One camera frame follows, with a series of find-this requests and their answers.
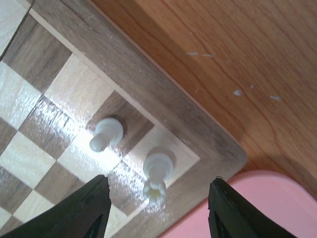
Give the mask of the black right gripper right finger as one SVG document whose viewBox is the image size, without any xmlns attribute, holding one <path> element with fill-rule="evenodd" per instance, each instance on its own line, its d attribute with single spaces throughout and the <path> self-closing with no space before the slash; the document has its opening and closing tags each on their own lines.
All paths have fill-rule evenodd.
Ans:
<svg viewBox="0 0 317 238">
<path fill-rule="evenodd" d="M 223 178 L 210 184 L 209 228 L 212 238 L 294 238 L 264 215 Z"/>
</svg>

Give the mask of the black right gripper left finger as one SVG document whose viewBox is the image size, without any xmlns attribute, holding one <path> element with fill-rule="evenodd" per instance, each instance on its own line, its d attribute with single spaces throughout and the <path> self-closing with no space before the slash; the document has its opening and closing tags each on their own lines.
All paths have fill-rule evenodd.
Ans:
<svg viewBox="0 0 317 238">
<path fill-rule="evenodd" d="M 103 238 L 111 199 L 108 178 L 97 175 L 43 214 L 3 238 Z"/>
</svg>

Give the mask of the white rook piece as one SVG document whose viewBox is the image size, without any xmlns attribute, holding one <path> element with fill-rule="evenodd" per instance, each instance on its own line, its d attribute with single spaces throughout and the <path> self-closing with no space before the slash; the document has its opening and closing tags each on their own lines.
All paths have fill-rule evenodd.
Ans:
<svg viewBox="0 0 317 238">
<path fill-rule="evenodd" d="M 143 197 L 151 205 L 164 202 L 165 182 L 173 177 L 174 162 L 175 155 L 167 148 L 156 147 L 148 153 L 143 163 L 143 172 L 146 177 Z"/>
</svg>

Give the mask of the white pawn piece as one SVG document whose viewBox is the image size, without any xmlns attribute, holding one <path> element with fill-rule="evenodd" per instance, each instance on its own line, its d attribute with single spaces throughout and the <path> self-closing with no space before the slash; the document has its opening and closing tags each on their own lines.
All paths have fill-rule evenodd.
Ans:
<svg viewBox="0 0 317 238">
<path fill-rule="evenodd" d="M 94 152 L 102 152 L 108 146 L 117 145 L 123 138 L 124 129 L 120 121 L 106 118 L 97 123 L 95 136 L 90 141 L 90 148 Z"/>
</svg>

